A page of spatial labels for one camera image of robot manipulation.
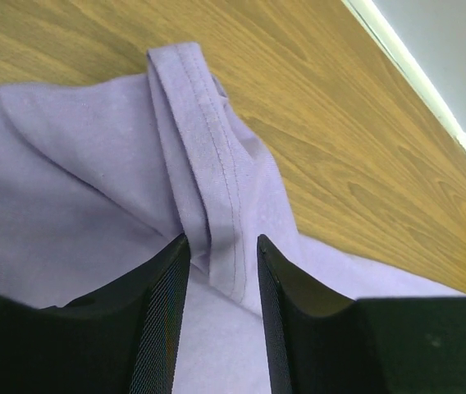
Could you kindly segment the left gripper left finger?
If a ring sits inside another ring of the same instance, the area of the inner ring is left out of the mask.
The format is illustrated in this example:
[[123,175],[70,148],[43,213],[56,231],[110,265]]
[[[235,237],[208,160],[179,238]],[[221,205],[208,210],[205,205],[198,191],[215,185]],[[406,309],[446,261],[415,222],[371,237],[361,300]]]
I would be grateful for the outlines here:
[[149,261],[62,307],[51,330],[42,393],[170,393],[190,247],[179,235]]

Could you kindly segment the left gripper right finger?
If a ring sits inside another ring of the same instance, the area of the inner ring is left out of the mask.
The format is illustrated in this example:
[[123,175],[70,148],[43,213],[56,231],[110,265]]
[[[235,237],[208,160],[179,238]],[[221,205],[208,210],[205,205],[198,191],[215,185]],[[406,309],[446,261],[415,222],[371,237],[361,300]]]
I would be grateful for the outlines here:
[[271,390],[356,393],[362,336],[352,300],[258,237],[258,281]]

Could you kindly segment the purple t shirt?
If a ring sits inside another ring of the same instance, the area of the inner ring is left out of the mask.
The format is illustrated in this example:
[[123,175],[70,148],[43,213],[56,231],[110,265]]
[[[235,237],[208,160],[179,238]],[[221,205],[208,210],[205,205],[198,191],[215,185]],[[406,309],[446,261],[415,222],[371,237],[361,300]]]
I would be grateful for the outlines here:
[[268,393],[257,239],[352,299],[453,296],[298,232],[269,150],[195,43],[87,87],[0,86],[0,295],[64,305],[185,233],[191,271],[173,390]]

